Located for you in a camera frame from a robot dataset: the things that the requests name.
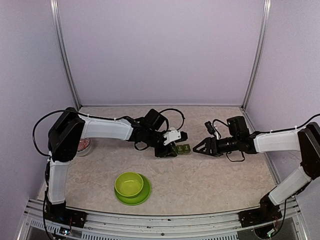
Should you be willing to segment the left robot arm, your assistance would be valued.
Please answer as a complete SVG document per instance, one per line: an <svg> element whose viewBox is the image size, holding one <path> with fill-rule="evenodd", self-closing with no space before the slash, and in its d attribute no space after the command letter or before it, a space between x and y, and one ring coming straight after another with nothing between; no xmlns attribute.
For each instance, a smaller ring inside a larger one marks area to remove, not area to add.
<svg viewBox="0 0 320 240"><path fill-rule="evenodd" d="M174 156L172 144L181 139L181 131L173 127L160 131L167 119L155 109L146 116L107 118L65 109L48 132L48 163L45 171L46 197L52 205L49 212L63 223L70 218L65 187L70 162L78 152L81 139L103 138L144 143L154 148L158 158Z"/></svg>

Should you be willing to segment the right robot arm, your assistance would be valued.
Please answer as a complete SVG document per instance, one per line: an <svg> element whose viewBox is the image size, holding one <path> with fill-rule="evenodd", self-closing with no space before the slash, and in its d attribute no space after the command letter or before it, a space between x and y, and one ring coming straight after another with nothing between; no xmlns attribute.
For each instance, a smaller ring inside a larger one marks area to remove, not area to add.
<svg viewBox="0 0 320 240"><path fill-rule="evenodd" d="M320 127L316 122L309 119L301 126L253 133L250 133L243 116L227 119L226 125L230 136L220 138L214 123L206 122L205 127L211 136L193 147L193 152L216 158L234 151L239 151L242 155L277 151L300 152L299 167L260 200L260 207L255 212L260 222L268 221L278 212L282 202L319 178Z"/></svg>

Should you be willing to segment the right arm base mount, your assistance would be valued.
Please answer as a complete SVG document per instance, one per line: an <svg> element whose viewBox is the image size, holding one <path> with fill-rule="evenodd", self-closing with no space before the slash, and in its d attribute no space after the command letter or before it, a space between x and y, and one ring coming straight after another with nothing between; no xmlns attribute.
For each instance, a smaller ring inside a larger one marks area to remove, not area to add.
<svg viewBox="0 0 320 240"><path fill-rule="evenodd" d="M283 217L280 210L274 212L263 213L260 208L251 210L244 210L238 213L240 224L242 228L260 225L268 222L275 221L276 218L281 219Z"/></svg>

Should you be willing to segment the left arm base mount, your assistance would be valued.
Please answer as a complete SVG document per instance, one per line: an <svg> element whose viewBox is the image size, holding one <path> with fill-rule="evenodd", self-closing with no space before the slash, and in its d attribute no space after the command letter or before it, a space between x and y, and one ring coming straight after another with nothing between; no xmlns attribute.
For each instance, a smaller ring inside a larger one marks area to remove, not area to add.
<svg viewBox="0 0 320 240"><path fill-rule="evenodd" d="M84 228L87 213L84 211L66 208L62 212L51 213L48 210L44 212L44 217L53 223L66 225L69 227Z"/></svg>

